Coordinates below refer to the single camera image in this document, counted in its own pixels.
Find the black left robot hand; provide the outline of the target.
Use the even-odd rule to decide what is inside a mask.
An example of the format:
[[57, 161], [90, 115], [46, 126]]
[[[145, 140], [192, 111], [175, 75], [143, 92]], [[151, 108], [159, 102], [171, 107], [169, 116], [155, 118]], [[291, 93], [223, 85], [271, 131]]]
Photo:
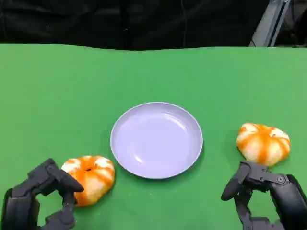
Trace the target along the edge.
[[[75, 226], [74, 193], [83, 186], [53, 159], [47, 159], [27, 174], [27, 179], [6, 191], [0, 227], [2, 230], [70, 230]], [[38, 225], [40, 203], [36, 196], [58, 191], [62, 209], [47, 216], [44, 226]]]

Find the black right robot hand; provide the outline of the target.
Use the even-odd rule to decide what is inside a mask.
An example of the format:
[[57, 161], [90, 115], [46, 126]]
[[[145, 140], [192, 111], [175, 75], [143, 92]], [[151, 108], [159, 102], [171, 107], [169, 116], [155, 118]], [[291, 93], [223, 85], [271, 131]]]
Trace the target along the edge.
[[[279, 221], [253, 217], [248, 203], [254, 190], [270, 192]], [[238, 217], [245, 230], [305, 230], [307, 197], [298, 180], [291, 174], [272, 173], [267, 166], [241, 161], [227, 183], [221, 199], [234, 199]]]

